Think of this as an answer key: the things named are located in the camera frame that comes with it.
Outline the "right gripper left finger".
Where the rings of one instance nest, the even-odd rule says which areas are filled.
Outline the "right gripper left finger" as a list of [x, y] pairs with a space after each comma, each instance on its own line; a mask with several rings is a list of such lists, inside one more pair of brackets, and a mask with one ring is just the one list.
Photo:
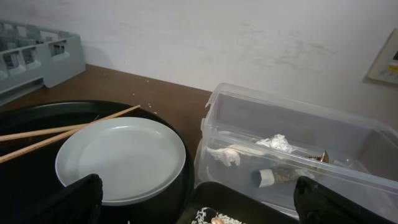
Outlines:
[[103, 198], [103, 183], [97, 174], [65, 187], [42, 203], [34, 212], [31, 223], [94, 224], [98, 223]]

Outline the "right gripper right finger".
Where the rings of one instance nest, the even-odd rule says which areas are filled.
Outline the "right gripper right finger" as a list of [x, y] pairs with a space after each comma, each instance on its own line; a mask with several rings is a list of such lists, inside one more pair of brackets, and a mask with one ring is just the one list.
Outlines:
[[300, 224], [394, 224], [306, 176], [297, 180], [294, 205]]

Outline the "brown snack wrapper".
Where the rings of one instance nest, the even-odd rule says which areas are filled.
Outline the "brown snack wrapper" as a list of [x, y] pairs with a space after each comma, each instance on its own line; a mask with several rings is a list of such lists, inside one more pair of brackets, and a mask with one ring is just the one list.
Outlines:
[[248, 176], [249, 185], [257, 188], [268, 187], [276, 184], [286, 184], [295, 182], [301, 176], [314, 179], [317, 174], [318, 167], [312, 164], [300, 163], [288, 158], [271, 159], [268, 166], [263, 169], [257, 169], [250, 172]]

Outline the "grey plate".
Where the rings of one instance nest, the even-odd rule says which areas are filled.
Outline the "grey plate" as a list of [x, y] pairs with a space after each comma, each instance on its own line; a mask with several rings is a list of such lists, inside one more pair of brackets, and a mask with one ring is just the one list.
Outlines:
[[180, 136], [151, 119], [121, 117], [91, 124], [70, 136], [55, 159], [64, 186], [100, 177], [102, 204], [139, 203], [165, 190], [181, 173], [187, 153]]

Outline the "wooden chopstick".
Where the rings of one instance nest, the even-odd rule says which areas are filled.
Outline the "wooden chopstick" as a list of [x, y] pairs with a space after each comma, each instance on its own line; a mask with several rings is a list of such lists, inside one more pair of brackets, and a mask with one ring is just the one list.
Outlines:
[[61, 139], [65, 139], [66, 137], [69, 137], [69, 136], [71, 136], [72, 134], [75, 134], [77, 131], [81, 130], [82, 128], [85, 128], [86, 126], [89, 126], [89, 125], [91, 125], [91, 124], [98, 123], [98, 122], [100, 122], [100, 121], [104, 121], [104, 120], [107, 120], [107, 119], [112, 119], [112, 118], [119, 117], [119, 116], [121, 116], [121, 115], [123, 115], [123, 114], [126, 114], [126, 113], [128, 113], [128, 112], [131, 112], [131, 111], [133, 111], [133, 110], [135, 110], [135, 109], [138, 109], [138, 108], [140, 108], [140, 107], [141, 107], [140, 105], [133, 106], [132, 108], [128, 108], [128, 109], [126, 109], [126, 110], [117, 112], [117, 113], [115, 113], [115, 114], [109, 115], [109, 116], [107, 116], [107, 117], [101, 118], [101, 119], [99, 119], [99, 120], [97, 120], [97, 121], [93, 121], [93, 122], [88, 123], [88, 124], [82, 124], [81, 127], [77, 127], [77, 128], [75, 128], [75, 129], [71, 129], [71, 130], [69, 130], [69, 131], [67, 131], [67, 132], [65, 132], [65, 133], [56, 135], [56, 136], [54, 136], [54, 137], [48, 138], [48, 139], [46, 139], [46, 140], [43, 140], [43, 141], [41, 141], [41, 142], [35, 143], [35, 144], [33, 144], [33, 145], [24, 147], [24, 148], [22, 148], [22, 149], [19, 149], [19, 150], [17, 150], [17, 151], [12, 152], [12, 153], [6, 154], [5, 156], [2, 156], [2, 157], [1, 157], [1, 163], [6, 162], [6, 161], [9, 161], [9, 160], [14, 159], [14, 158], [17, 158], [17, 157], [19, 157], [19, 156], [21, 156], [21, 155], [27, 154], [28, 152], [32, 152], [32, 151], [34, 151], [34, 150], [36, 150], [36, 149], [39, 149], [39, 148], [44, 147], [44, 146], [46, 146], [46, 145], [49, 145], [49, 144], [51, 144], [51, 143], [57, 142], [57, 141], [59, 141], [59, 140], [61, 140]]
[[28, 138], [33, 136], [40, 136], [45, 134], [52, 134], [52, 133], [61, 133], [65, 131], [71, 131], [76, 128], [83, 128], [86, 124], [78, 124], [72, 126], [63, 126], [58, 128], [50, 128], [50, 129], [41, 129], [36, 131], [29, 131], [24, 133], [16, 133], [16, 134], [8, 134], [1, 136], [1, 141], [8, 141], [13, 139], [20, 139], [20, 138]]

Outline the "white napkin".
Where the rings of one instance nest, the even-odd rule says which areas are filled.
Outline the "white napkin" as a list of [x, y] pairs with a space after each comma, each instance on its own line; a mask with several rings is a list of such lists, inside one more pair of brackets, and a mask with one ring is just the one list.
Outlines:
[[[286, 153], [295, 151], [295, 148], [291, 146], [286, 140], [285, 136], [281, 134], [276, 134], [271, 138], [261, 139], [260, 141], [257, 141], [256, 144]], [[214, 157], [215, 160], [221, 161], [226, 167], [230, 167], [232, 163], [234, 163], [236, 166], [240, 166], [241, 154], [245, 156], [265, 156], [267, 154], [266, 152], [237, 144], [232, 144], [228, 147], [220, 149], [211, 149], [207, 147], [206, 150]]]

